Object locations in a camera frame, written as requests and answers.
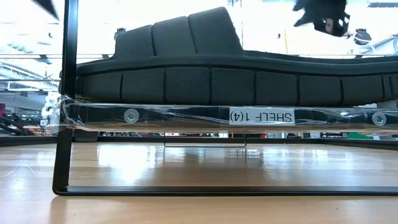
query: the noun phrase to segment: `shelf label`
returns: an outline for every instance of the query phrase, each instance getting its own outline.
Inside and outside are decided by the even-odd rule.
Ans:
[[[230,107],[229,125],[295,126],[294,109]]]

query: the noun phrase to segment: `black seat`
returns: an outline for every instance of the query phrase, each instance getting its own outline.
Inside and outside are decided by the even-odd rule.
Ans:
[[[113,57],[78,65],[76,92],[98,103],[356,106],[396,99],[397,67],[245,51],[219,7],[120,34]]]

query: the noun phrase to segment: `wooden table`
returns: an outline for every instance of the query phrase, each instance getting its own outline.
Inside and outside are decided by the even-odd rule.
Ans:
[[[394,197],[56,197],[55,145],[0,148],[0,223],[398,223]],[[79,143],[71,184],[398,185],[398,152]]]

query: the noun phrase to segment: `clear plastic wrap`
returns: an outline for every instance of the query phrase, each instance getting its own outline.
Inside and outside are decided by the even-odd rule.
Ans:
[[[398,110],[271,106],[127,105],[60,97],[46,129],[115,132],[358,131],[398,133]]]

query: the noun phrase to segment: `metal bar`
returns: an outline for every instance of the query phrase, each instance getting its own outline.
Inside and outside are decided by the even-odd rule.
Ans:
[[[372,139],[330,139],[321,138],[320,144],[330,144],[334,146],[365,147],[368,149],[387,149],[398,150],[397,141],[393,140],[372,140]]]
[[[15,93],[21,93],[21,92],[28,92],[28,93],[48,93],[48,92],[56,92],[56,91],[58,91],[56,88],[54,88],[53,90],[40,90],[40,89],[37,89],[37,90],[24,90],[24,89],[21,89],[21,90],[17,90],[17,89],[15,89],[15,90],[0,90],[0,93],[11,93],[11,94],[15,94]]]
[[[113,53],[109,53],[109,54],[76,54],[76,56],[79,55],[112,55]],[[0,58],[2,55],[10,55],[10,56],[36,56],[38,58],[40,58],[41,55],[45,55],[45,56],[59,56],[59,58],[62,58],[62,54],[0,54]]]
[[[27,146],[57,143],[56,136],[8,136],[0,137],[0,147]]]
[[[216,138],[216,137],[204,138],[204,137],[172,137],[172,136],[170,137],[98,136],[98,142],[243,144],[245,143],[245,138]],[[247,144],[318,144],[320,142],[319,139],[246,138],[246,143]]]
[[[65,1],[60,93],[75,98],[79,0]]]
[[[113,54],[81,54],[77,55],[78,59],[102,59],[109,58]],[[62,59],[62,54],[0,54],[0,59],[35,59],[35,60],[48,60],[48,59]]]
[[[72,154],[72,129],[64,129],[58,133],[57,150],[52,190],[55,194],[65,190],[69,185],[70,157]]]
[[[79,0],[65,0],[63,20],[63,52],[62,52],[62,95],[75,98],[76,88],[76,52],[78,32]],[[61,112],[60,122],[65,115]],[[72,154],[72,129],[63,129],[58,134],[57,151],[53,173],[52,190],[61,194],[69,185],[70,157]]]
[[[2,82],[60,82],[61,80],[0,79]]]
[[[64,196],[398,196],[398,187],[264,186],[264,187],[121,187],[68,186]]]

